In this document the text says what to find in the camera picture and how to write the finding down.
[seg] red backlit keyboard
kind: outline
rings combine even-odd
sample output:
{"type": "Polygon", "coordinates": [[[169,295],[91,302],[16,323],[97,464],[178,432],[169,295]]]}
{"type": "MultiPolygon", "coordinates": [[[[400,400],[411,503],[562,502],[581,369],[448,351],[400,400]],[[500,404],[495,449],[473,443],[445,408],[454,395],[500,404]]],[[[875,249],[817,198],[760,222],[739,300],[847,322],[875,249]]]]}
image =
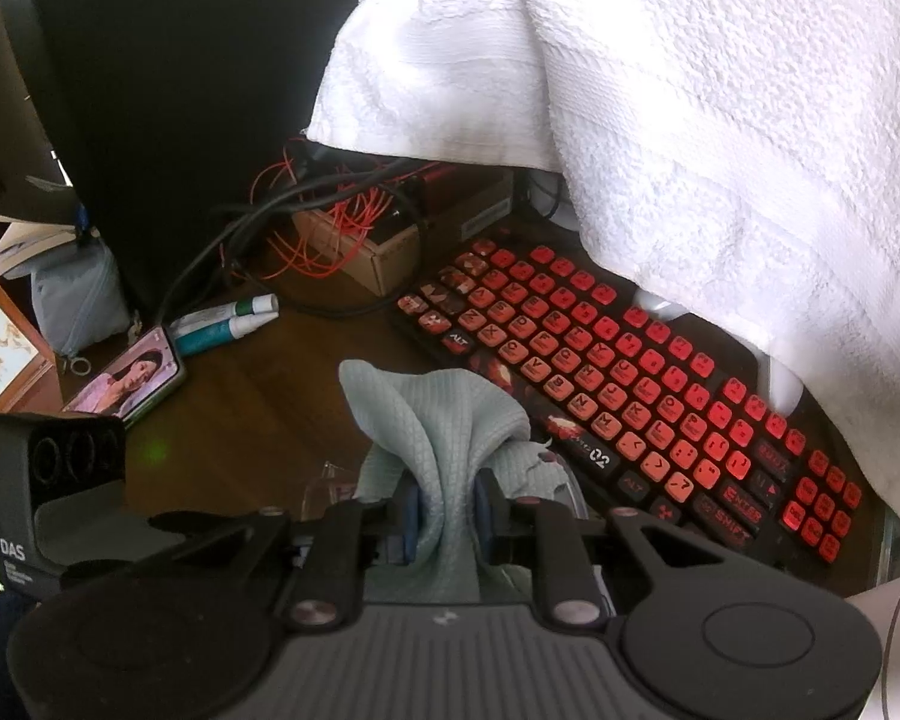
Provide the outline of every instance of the red backlit keyboard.
{"type": "Polygon", "coordinates": [[[598,511],[645,509],[771,565],[834,562],[863,493],[832,445],[809,439],[827,435],[810,429],[826,421],[820,407],[773,413],[752,357],[721,365],[719,348],[684,332],[701,319],[657,322],[631,305],[634,291],[581,252],[500,232],[470,242],[395,315],[444,365],[514,396],[598,511]]]}

